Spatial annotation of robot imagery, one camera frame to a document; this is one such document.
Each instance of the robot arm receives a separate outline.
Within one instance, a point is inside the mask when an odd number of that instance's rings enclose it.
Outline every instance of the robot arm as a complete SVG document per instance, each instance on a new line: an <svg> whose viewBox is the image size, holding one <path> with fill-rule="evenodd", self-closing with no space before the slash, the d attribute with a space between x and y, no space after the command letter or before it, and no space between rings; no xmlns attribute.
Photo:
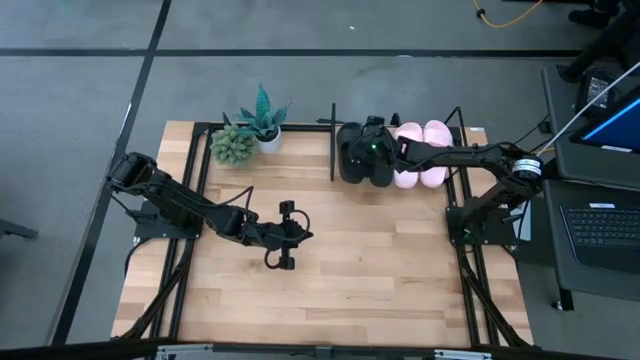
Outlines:
<svg viewBox="0 0 640 360"><path fill-rule="evenodd" d="M152 158L139 153L125 154L107 176L107 184L116 192L143 196L158 207L160 217L178 228L189 227L203 218L207 226L224 239L244 246L263 247L267 254L282 250L277 265L267 263L270 268L292 270L295 261L289 256L289 249L297 248L298 244L313 236L308 225L304 229L290 218L294 212L306 217L304 212L295 209L293 201L280 203L283 215L280 224L261 224L258 223L258 214L248 209L248 201L245 208L228 204L235 199L215 204L173 180L158 169ZM250 196L251 191L249 188L242 194L249 192Z"/></svg>
<svg viewBox="0 0 640 360"><path fill-rule="evenodd" d="M496 185L482 196L465 201L459 209L460 229L482 227L489 213L503 204L513 209L541 191L542 161L511 143L434 147L405 137L395 140L385 126L375 125L352 144L357 147L350 149L350 153L358 157L356 160L383 161L398 172L421 172L432 167L490 171L498 180Z"/></svg>

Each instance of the succulent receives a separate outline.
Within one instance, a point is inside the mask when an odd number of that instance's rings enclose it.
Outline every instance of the succulent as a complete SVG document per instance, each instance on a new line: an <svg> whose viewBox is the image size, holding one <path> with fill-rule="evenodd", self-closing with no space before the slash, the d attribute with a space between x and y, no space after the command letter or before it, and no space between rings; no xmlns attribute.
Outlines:
<svg viewBox="0 0 640 360"><path fill-rule="evenodd" d="M256 114L253 115L249 110L241 107L240 113L235 115L236 118L248 123L248 126L243 127L240 131L255 135L258 140L263 142L273 140L278 135L278 128L287 117L289 105L278 109L274 114L271 110L269 96L260 84L256 98Z"/></svg>
<svg viewBox="0 0 640 360"><path fill-rule="evenodd" d="M253 136L242 133L238 125L226 125L213 133L212 139L211 152L220 164L246 165L255 153Z"/></svg>

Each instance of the wooden tabletop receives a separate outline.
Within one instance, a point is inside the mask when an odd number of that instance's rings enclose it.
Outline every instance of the wooden tabletop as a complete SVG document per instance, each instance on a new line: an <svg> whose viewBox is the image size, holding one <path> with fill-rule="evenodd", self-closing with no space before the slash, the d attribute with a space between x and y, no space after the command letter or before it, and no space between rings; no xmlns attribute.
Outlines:
<svg viewBox="0 0 640 360"><path fill-rule="evenodd" d="M167 123L158 166L181 179L192 122ZM329 133L283 132L277 155L256 155L248 167L211 161L205 196L214 202L255 186L251 209L280 222L278 204L295 200L311 218L313 238L299 249L293 271L268 270L264 249L221 239L210 229L197 240L179 338L189 341L372 346L469 346L460 275L449 244L444 186L406 190L364 181L329 181ZM467 129L470 143L484 130ZM198 177L204 137L196 159ZM495 179L470 169L474 194ZM462 202L461 191L456 192ZM294 216L304 224L303 218ZM131 259L113 335L128 330L158 290L167 240L152 240ZM491 294L518 334L531 342L512 258L484 246ZM168 332L173 298L162 334ZM481 338L482 306L476 301Z"/></svg>

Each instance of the pink slipper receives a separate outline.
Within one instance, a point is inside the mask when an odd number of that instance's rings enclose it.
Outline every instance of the pink slipper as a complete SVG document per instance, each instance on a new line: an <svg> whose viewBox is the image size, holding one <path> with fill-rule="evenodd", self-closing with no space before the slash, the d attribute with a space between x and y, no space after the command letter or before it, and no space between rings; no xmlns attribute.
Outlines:
<svg viewBox="0 0 640 360"><path fill-rule="evenodd" d="M396 129L393 137L397 139L399 136L404 136L407 139L415 141L424 141L422 137L422 127L416 123L402 124ZM418 173L403 171L398 173L393 171L393 182L401 188L409 189L414 187L418 183Z"/></svg>
<svg viewBox="0 0 640 360"><path fill-rule="evenodd" d="M431 120L424 126L424 142L431 146L445 147L453 145L453 136L442 121ZM436 167L420 173L420 181L431 188L442 185L447 168Z"/></svg>

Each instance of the gray carpet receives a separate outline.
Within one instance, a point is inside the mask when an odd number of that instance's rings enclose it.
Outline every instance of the gray carpet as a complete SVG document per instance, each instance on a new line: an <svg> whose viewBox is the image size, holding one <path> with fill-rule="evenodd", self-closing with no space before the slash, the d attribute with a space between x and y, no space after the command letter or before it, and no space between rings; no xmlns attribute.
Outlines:
<svg viewBox="0 0 640 360"><path fill-rule="evenodd" d="M0 347L45 342L140 64L0 58L0 217L40 232L0 242Z"/></svg>
<svg viewBox="0 0 640 360"><path fill-rule="evenodd" d="M530 3L481 0L504 22ZM145 48L160 0L3 0L0 47ZM174 0L161 48L576 49L597 32L565 20L570 5L544 4L516 27L490 29L472 3ZM0 242L0 348L43 344L76 258L141 58L0 57L0 217L40 231ZM367 115L425 122L461 106L490 140L514 140L545 114L540 69L529 59L156 58L129 151L155 155L167 120L218 121L251 104L262 82L293 105L291 122ZM523 146L543 137L534 133ZM124 198L128 205L137 199ZM110 206L70 342L108 338L133 223ZM576 294L576 311L549 307L549 269L521 266L536 344L585 354L640 357L637 303ZM218 355L216 358L247 358ZM210 358L194 356L191 358Z"/></svg>

